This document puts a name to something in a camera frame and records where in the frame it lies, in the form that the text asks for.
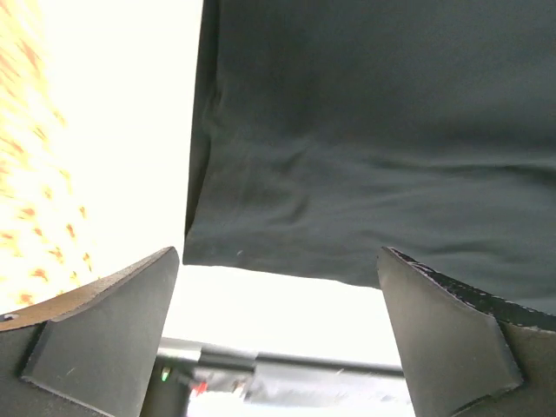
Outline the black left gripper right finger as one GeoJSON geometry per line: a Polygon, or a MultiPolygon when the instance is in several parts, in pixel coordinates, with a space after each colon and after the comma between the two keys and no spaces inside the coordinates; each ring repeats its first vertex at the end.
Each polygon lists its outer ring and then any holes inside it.
{"type": "Polygon", "coordinates": [[[555,414],[555,318],[394,248],[378,276],[418,416],[555,414]]]}

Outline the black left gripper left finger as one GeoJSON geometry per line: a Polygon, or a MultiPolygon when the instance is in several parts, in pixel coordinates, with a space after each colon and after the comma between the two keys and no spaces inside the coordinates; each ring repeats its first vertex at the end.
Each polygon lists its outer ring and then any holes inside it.
{"type": "Polygon", "coordinates": [[[179,268],[164,248],[1,316],[1,414],[137,416],[179,268]]]}

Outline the wicker laundry basket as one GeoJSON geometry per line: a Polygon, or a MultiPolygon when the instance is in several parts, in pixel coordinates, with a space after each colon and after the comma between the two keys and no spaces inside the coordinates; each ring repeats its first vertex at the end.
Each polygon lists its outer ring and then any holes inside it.
{"type": "Polygon", "coordinates": [[[1,311],[98,279],[87,211],[60,155],[38,1],[1,3],[1,311]]]}

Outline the black flower print t-shirt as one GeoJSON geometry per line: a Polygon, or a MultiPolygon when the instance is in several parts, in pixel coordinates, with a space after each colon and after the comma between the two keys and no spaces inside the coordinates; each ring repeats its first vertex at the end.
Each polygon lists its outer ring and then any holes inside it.
{"type": "Polygon", "coordinates": [[[552,1],[207,1],[183,261],[555,310],[552,1]]]}

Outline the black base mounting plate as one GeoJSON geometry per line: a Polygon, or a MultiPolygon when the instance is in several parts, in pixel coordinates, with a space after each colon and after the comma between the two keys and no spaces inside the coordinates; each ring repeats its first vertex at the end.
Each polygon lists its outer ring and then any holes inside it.
{"type": "Polygon", "coordinates": [[[398,367],[325,361],[163,338],[157,351],[163,381],[193,395],[236,394],[247,403],[297,407],[410,407],[398,367]]]}

